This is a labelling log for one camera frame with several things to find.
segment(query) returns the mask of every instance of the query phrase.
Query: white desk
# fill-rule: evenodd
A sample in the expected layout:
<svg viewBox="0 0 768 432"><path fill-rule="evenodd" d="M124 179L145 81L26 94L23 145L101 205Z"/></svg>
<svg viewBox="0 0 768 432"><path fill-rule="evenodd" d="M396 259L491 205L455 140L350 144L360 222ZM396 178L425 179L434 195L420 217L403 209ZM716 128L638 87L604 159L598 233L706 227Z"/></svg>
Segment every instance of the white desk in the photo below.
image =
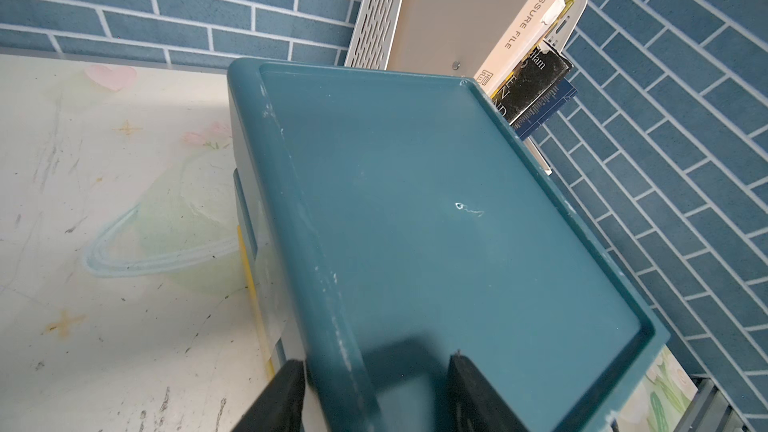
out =
<svg viewBox="0 0 768 432"><path fill-rule="evenodd" d="M0 56L0 430L229 430L266 377L226 78L90 65Z"/></svg>

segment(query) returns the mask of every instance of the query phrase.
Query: scratch mark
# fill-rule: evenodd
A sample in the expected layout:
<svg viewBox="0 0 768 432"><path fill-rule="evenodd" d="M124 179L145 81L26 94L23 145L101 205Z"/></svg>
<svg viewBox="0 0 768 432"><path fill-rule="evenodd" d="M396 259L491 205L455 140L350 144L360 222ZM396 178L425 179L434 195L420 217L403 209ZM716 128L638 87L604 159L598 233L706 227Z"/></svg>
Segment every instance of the scratch mark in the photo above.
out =
<svg viewBox="0 0 768 432"><path fill-rule="evenodd" d="M221 407L219 408L219 415L216 417L216 432L219 432L219 422L221 421L221 415L224 412L224 406L226 405L226 398L221 399Z"/></svg>
<svg viewBox="0 0 768 432"><path fill-rule="evenodd" d="M469 210L464 204L461 202L456 202L456 208L458 210L466 210L470 214L477 214L478 217L482 217L483 214L485 214L485 211L483 210Z"/></svg>
<svg viewBox="0 0 768 432"><path fill-rule="evenodd" d="M88 218L88 216L82 217L80 220L78 220L78 221L77 221L77 223L76 223L76 224L74 224L73 226L71 226L70 228L68 228L67 230L65 230L65 231L64 231L64 234L72 234L72 232L74 232L74 230L75 230L75 229L76 229L76 228L77 228L77 227L78 227L80 224L82 224L82 223L83 223L83 220L85 220L86 218Z"/></svg>

